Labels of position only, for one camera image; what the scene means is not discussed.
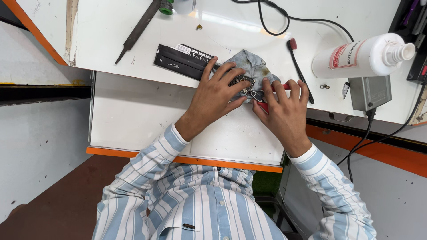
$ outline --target spray bottle cap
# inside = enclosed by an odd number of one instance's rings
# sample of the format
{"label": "spray bottle cap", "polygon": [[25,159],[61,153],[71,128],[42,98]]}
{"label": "spray bottle cap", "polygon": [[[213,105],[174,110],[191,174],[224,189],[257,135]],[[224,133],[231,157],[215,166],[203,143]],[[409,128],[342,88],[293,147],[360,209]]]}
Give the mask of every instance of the spray bottle cap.
{"label": "spray bottle cap", "polygon": [[394,66],[401,61],[410,60],[415,55],[415,45],[412,43],[390,42],[383,52],[383,62],[387,66]]}

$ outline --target bottle label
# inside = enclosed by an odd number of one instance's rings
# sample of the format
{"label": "bottle label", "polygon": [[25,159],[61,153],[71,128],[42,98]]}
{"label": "bottle label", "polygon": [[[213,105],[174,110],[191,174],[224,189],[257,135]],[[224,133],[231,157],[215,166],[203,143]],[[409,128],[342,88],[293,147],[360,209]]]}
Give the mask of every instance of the bottle label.
{"label": "bottle label", "polygon": [[357,53],[365,41],[366,40],[360,40],[337,47],[330,56],[329,68],[357,66]]}

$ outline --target rag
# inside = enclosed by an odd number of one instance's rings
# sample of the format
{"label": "rag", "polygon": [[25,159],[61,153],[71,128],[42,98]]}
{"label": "rag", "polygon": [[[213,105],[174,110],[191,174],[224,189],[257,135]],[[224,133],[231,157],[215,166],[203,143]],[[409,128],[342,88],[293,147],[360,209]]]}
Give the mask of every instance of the rag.
{"label": "rag", "polygon": [[[245,76],[255,80],[254,87],[252,88],[253,91],[262,90],[262,81],[265,77],[268,78],[270,84],[275,80],[280,82],[280,79],[276,75],[272,74],[270,70],[268,70],[266,67],[266,62],[261,57],[249,52],[248,50],[243,49],[224,63],[231,61],[236,62],[236,68],[240,67],[246,71],[244,74]],[[252,97],[242,92],[238,92],[230,101],[234,101],[241,96],[248,97],[245,103],[251,101]]]}

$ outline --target wrist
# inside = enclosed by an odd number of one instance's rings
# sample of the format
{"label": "wrist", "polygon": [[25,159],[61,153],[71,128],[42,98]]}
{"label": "wrist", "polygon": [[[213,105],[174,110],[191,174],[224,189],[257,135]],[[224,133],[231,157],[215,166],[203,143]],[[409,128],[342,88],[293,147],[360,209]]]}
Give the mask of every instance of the wrist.
{"label": "wrist", "polygon": [[175,123],[175,128],[187,142],[190,142],[205,129],[188,111]]}
{"label": "wrist", "polygon": [[308,137],[295,141],[292,145],[286,147],[286,151],[292,158],[301,157],[312,147],[311,141]]}

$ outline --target floor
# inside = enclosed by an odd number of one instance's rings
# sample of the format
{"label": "floor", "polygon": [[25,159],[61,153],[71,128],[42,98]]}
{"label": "floor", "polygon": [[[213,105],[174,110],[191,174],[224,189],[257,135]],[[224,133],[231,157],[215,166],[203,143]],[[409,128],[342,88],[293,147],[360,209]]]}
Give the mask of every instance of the floor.
{"label": "floor", "polygon": [[[90,240],[102,189],[128,162],[129,158],[90,157],[27,205],[12,211],[0,224],[1,239]],[[280,173],[257,172],[254,195],[273,196],[280,178]]]}

